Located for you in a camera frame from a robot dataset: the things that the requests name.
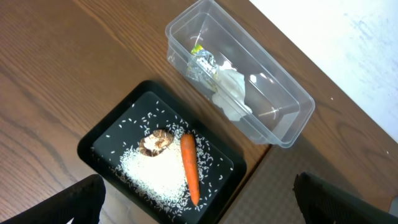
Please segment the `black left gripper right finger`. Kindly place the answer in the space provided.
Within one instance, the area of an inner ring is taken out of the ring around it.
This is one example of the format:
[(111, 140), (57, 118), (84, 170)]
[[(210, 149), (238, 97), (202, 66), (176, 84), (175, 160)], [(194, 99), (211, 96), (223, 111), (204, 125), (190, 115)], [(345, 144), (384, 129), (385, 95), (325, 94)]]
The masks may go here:
[(296, 175), (293, 191), (306, 224), (397, 224), (397, 217), (317, 176)]

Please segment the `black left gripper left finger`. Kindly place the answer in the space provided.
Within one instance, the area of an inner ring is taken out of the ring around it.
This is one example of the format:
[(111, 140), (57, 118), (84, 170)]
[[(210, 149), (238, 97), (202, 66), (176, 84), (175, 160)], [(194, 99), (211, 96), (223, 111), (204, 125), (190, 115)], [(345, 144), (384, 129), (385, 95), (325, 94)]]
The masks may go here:
[(98, 224), (106, 196), (102, 176), (90, 175), (32, 208), (4, 221), (6, 224)]

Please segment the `brown mushroom piece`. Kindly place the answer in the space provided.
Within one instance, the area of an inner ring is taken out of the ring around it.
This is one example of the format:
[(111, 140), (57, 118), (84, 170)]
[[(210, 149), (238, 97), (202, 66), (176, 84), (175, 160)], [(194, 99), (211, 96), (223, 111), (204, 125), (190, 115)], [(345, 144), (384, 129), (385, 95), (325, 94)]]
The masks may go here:
[(139, 142), (139, 152), (144, 156), (155, 157), (167, 149), (174, 140), (174, 135), (164, 129), (157, 129)]

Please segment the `orange carrot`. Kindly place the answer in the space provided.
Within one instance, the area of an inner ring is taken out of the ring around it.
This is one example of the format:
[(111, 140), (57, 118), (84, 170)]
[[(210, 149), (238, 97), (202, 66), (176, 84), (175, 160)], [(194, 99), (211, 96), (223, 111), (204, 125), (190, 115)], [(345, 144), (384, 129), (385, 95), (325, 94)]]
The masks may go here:
[(200, 186), (194, 137), (191, 134), (183, 134), (180, 139), (180, 148), (191, 201), (194, 206), (197, 206), (200, 200)]

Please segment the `white tissue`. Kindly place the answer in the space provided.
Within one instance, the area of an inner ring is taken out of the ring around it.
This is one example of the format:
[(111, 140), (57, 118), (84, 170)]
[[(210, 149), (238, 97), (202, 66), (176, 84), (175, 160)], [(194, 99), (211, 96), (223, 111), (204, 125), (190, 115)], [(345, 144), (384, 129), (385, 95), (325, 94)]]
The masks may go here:
[(245, 81), (244, 75), (232, 68), (228, 62), (217, 69), (218, 83), (226, 91), (218, 90), (211, 98), (212, 102), (223, 110), (230, 121), (240, 121), (252, 109), (244, 104)]

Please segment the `yellow green snack wrapper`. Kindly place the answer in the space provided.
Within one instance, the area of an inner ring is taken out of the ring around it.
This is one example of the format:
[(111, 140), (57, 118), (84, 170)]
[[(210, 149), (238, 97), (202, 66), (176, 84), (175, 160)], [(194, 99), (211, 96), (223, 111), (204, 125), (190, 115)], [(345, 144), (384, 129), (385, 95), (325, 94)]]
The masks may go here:
[(218, 79), (218, 65), (214, 55), (200, 44), (196, 44), (190, 53), (187, 77), (202, 83), (207, 89), (217, 92), (215, 80)]

